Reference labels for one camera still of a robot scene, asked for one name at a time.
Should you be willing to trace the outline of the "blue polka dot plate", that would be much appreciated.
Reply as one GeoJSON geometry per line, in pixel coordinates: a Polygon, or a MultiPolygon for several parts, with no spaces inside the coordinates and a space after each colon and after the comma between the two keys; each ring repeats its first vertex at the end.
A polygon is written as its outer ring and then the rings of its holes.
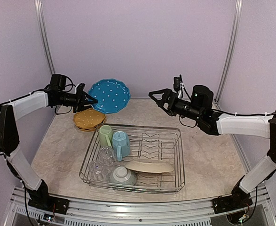
{"type": "Polygon", "coordinates": [[[98,101],[92,104],[92,108],[103,114],[118,113],[127,106],[131,98],[130,89],[116,79],[102,79],[94,83],[88,95],[98,101]]]}

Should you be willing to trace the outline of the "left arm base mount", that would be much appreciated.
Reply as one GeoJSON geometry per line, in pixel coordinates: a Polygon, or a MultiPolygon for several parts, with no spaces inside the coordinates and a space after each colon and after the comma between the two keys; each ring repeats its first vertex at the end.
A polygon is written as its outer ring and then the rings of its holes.
{"type": "Polygon", "coordinates": [[[31,198],[28,205],[40,210],[66,215],[70,201],[68,199],[49,196],[45,201],[31,198]]]}

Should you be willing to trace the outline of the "light blue ceramic mug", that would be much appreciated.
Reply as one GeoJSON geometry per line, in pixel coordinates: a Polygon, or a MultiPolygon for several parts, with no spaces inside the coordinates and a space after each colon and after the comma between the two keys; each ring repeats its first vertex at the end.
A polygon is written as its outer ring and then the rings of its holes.
{"type": "Polygon", "coordinates": [[[118,161],[122,161],[124,157],[127,157],[131,153],[130,140],[126,132],[114,132],[112,145],[118,161]]]}

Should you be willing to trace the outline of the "yellow polka dot plate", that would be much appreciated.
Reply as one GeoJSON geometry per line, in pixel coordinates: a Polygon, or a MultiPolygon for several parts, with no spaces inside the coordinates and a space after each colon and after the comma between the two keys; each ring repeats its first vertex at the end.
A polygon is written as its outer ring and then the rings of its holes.
{"type": "Polygon", "coordinates": [[[92,128],[101,124],[106,119],[106,115],[95,111],[93,109],[88,109],[82,112],[75,113],[73,116],[73,122],[75,126],[81,127],[83,129],[92,128]]]}
{"type": "Polygon", "coordinates": [[[95,131],[97,129],[97,126],[94,126],[92,128],[88,128],[88,129],[83,129],[83,128],[77,127],[77,126],[75,126],[75,128],[80,130],[80,131],[83,131],[83,132],[92,132],[92,131],[95,131]]]}

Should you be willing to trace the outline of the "cream white plate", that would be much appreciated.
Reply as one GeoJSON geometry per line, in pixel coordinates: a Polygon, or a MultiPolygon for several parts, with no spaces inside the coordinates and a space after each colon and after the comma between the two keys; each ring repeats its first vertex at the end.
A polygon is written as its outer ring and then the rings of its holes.
{"type": "Polygon", "coordinates": [[[129,170],[145,173],[169,173],[174,171],[174,167],[163,160],[156,159],[134,159],[125,164],[129,170]]]}

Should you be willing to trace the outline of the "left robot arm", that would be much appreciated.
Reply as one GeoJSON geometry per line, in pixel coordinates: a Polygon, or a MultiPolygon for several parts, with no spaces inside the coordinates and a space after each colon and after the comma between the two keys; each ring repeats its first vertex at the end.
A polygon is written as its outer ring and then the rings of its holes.
{"type": "Polygon", "coordinates": [[[29,206],[65,214],[69,200],[51,196],[46,182],[41,179],[27,161],[20,147],[17,121],[36,110],[46,107],[66,106],[76,112],[84,111],[98,101],[84,91],[85,84],[76,86],[75,93],[66,91],[69,77],[53,74],[43,89],[0,104],[0,156],[6,160],[12,174],[21,180],[29,194],[29,206]]]}

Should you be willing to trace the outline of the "green ceramic mug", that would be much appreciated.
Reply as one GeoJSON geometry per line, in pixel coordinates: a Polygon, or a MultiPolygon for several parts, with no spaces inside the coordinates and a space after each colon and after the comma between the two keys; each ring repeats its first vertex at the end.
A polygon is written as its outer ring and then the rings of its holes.
{"type": "Polygon", "coordinates": [[[109,125],[102,125],[99,130],[99,141],[101,146],[112,147],[113,130],[109,125]]]}

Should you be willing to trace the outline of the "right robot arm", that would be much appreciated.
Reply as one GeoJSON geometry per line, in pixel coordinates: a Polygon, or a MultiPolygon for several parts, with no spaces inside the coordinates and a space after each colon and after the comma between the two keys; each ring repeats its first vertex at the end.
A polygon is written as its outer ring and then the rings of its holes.
{"type": "Polygon", "coordinates": [[[149,97],[170,116],[192,119],[208,135],[249,135],[270,140],[267,154],[235,185],[228,205],[238,209],[250,192],[276,171],[276,111],[273,113],[237,114],[215,110],[213,92],[204,85],[193,87],[190,101],[180,99],[178,92],[170,89],[151,91],[149,97]]]}

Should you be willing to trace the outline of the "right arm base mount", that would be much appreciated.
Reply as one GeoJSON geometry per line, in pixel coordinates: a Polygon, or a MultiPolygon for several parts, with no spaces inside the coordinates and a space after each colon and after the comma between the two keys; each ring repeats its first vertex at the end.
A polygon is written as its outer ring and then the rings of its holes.
{"type": "Polygon", "coordinates": [[[252,204],[253,202],[249,194],[247,196],[239,196],[237,194],[219,196],[218,198],[212,199],[212,205],[215,214],[237,210],[251,206],[252,204]]]}

